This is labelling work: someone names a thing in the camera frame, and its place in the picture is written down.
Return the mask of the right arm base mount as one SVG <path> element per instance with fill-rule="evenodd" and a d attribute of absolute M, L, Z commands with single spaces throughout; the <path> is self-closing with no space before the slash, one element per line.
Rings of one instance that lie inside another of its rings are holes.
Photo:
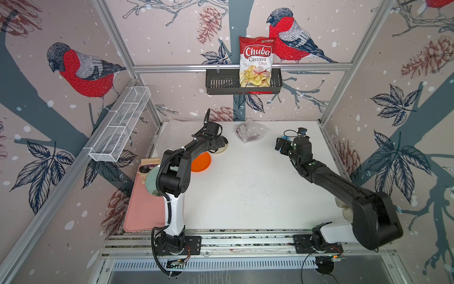
<path fill-rule="evenodd" d="M 344 252 L 340 243 L 327 243 L 321 237 L 314 237 L 309 234 L 295 234 L 292 238 L 292 245 L 295 247 L 297 254 L 342 254 Z"/>

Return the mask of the clear bubble wrap sheet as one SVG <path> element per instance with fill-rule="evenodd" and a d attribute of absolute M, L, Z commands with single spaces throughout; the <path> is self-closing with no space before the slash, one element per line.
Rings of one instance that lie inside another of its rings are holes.
<path fill-rule="evenodd" d="M 244 144 L 261 140 L 267 132 L 268 128 L 266 126 L 250 118 L 247 118 L 243 123 L 235 127 L 237 137 Z"/>

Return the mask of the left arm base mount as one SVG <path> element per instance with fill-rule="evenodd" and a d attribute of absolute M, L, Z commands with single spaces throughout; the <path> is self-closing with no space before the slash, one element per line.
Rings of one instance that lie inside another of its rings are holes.
<path fill-rule="evenodd" d="M 170 255 L 200 255 L 202 246 L 201 236 L 175 237 L 159 235 L 155 237 L 152 247 L 157 256 Z"/>

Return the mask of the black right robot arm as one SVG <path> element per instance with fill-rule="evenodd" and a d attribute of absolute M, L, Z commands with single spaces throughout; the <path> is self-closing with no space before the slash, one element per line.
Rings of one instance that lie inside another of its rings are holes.
<path fill-rule="evenodd" d="M 310 183 L 327 190 L 352 209 L 351 224 L 325 223 L 313 229 L 313 235 L 327 244 L 357 241 L 369 250 L 391 243 L 403 236 L 403 228 L 387 194 L 356 186 L 313 158 L 307 136 L 276 139 L 275 149 L 289 157 L 298 174 Z"/>

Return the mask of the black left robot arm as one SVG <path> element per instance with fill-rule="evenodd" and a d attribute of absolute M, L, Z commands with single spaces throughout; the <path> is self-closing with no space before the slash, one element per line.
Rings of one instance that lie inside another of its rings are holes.
<path fill-rule="evenodd" d="M 179 253 L 185 248 L 183 220 L 184 194 L 189 188 L 192 162 L 205 153 L 218 154 L 228 146 L 222 126 L 210 120 L 207 110 L 203 127 L 192 135 L 193 140 L 177 150 L 166 150 L 156 178 L 156 189 L 165 202 L 165 225 L 155 227 L 158 244 Z"/>

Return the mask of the orange plastic plate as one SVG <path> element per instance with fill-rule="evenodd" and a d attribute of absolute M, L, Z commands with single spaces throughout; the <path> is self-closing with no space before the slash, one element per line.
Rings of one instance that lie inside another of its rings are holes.
<path fill-rule="evenodd" d="M 206 170 L 211 164 L 212 158 L 208 152 L 199 155 L 195 160 L 192 162 L 191 171 L 192 172 L 203 172 Z"/>

